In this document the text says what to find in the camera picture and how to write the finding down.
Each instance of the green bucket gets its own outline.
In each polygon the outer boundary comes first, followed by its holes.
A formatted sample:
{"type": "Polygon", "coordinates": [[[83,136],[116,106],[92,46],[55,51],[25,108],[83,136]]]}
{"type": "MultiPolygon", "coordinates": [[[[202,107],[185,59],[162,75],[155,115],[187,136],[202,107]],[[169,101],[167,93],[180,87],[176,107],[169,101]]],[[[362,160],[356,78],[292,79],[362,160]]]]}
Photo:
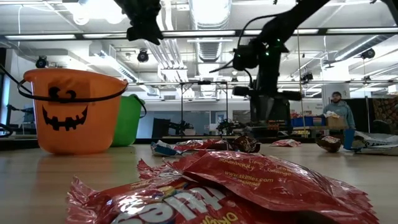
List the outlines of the green bucket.
{"type": "Polygon", "coordinates": [[[147,114],[145,101],[137,95],[122,96],[118,114],[118,123],[113,136],[112,147],[124,147],[136,141],[139,119],[147,114]]]}

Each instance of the gray jacket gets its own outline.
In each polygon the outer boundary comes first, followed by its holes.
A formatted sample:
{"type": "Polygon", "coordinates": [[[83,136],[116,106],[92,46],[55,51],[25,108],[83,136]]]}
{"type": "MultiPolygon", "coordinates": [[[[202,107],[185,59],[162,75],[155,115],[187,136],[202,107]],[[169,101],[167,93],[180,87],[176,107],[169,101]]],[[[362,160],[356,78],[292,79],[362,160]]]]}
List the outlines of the gray jacket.
{"type": "Polygon", "coordinates": [[[354,116],[351,108],[347,105],[347,102],[341,100],[338,103],[330,103],[323,109],[325,114],[327,111],[335,112],[336,114],[345,118],[346,124],[350,128],[355,128],[354,116]]]}

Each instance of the wooden table surface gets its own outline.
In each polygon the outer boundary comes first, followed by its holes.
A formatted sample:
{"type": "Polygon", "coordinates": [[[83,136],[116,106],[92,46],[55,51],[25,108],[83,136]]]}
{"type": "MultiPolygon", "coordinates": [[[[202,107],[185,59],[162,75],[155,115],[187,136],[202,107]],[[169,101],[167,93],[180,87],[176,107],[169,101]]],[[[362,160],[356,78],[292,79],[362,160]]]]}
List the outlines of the wooden table surface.
{"type": "MultiPolygon", "coordinates": [[[[316,144],[296,148],[267,147],[278,156],[343,180],[369,194],[382,224],[398,223],[398,157],[326,153],[316,144]]],[[[65,196],[74,175],[103,190],[138,180],[136,165],[143,158],[161,164],[149,145],[110,149],[91,156],[51,156],[40,149],[0,152],[0,223],[63,223],[65,196]]]]}

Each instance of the man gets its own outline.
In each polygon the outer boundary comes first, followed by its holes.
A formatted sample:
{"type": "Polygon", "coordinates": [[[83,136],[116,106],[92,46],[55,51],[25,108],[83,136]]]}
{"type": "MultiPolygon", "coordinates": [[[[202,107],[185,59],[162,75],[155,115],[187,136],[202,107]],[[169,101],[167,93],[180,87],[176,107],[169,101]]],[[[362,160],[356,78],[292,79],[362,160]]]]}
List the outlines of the man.
{"type": "Polygon", "coordinates": [[[335,112],[337,115],[344,117],[345,123],[349,128],[355,129],[353,112],[347,105],[347,102],[341,100],[341,93],[336,91],[331,95],[331,97],[332,103],[323,109],[323,113],[325,114],[327,111],[335,112]]]}

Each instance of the orange jack-o'-lantern bucket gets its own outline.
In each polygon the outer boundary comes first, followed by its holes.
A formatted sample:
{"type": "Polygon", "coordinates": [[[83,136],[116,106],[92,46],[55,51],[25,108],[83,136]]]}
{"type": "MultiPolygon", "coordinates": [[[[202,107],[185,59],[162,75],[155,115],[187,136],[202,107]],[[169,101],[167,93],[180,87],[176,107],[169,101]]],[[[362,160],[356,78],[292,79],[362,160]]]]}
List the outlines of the orange jack-o'-lantern bucket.
{"type": "Polygon", "coordinates": [[[28,71],[19,93],[34,100],[39,146],[54,154],[103,152],[112,144],[120,96],[128,83],[64,68],[28,71]],[[33,94],[21,91],[31,82],[33,94]]]}

